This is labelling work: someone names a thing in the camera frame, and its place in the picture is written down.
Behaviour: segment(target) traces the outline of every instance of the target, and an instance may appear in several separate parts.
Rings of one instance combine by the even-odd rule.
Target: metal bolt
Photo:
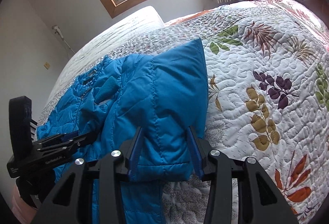
[[[220,155],[220,151],[214,149],[214,150],[211,150],[211,151],[210,151],[210,154],[211,154],[212,156],[219,156],[219,155]]]
[[[248,157],[247,162],[248,162],[249,164],[255,164],[255,163],[256,163],[256,159],[253,158],[253,157]]]
[[[118,156],[121,155],[121,152],[120,152],[119,150],[114,150],[114,151],[111,153],[111,155],[112,155],[113,157],[118,157]]]
[[[78,158],[74,162],[76,165],[82,165],[85,161],[83,160],[83,158]]]

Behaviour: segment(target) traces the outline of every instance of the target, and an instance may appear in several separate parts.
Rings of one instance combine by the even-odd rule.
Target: bed
[[[329,192],[325,24],[294,0],[223,5],[169,23],[154,11],[148,8],[148,30],[109,40],[114,27],[83,47],[61,73],[38,125],[47,121],[75,77],[104,55],[157,55],[201,38],[209,83],[205,138],[230,158],[255,157],[299,222],[308,223]],[[129,30],[130,20],[125,23],[123,29]],[[203,223],[209,188],[195,175],[187,182],[165,183],[166,222]],[[235,181],[233,191],[232,223],[237,223]]]

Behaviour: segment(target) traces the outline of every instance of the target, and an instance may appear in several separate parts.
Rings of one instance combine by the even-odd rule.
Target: blue puffer jacket
[[[184,132],[194,126],[203,136],[208,106],[208,80],[200,39],[157,56],[132,54],[105,57],[76,78],[45,125],[39,139],[55,134],[99,131],[92,145],[73,159],[100,159],[145,131],[138,169],[131,183],[122,183],[127,224],[165,223],[162,181],[186,181],[192,173]],[[70,164],[55,168],[56,179]],[[93,223],[98,222],[98,185],[93,196]]]

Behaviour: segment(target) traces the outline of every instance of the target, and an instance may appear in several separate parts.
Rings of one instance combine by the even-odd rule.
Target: power outlet
[[[47,68],[47,69],[49,69],[50,68],[50,65],[47,62],[45,62],[44,67]]]

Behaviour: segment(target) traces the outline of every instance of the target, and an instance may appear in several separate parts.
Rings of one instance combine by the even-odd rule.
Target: wall
[[[57,24],[68,44],[79,50],[92,38],[136,10],[152,5],[163,21],[214,8],[212,0],[148,0],[111,18],[99,0],[29,0],[48,28]]]
[[[38,120],[67,57],[28,0],[1,2],[0,48],[0,192],[11,204],[14,179],[9,177],[6,168],[13,154],[9,136],[9,99],[23,95],[32,99],[32,117]],[[43,66],[45,62],[50,64],[49,70]]]

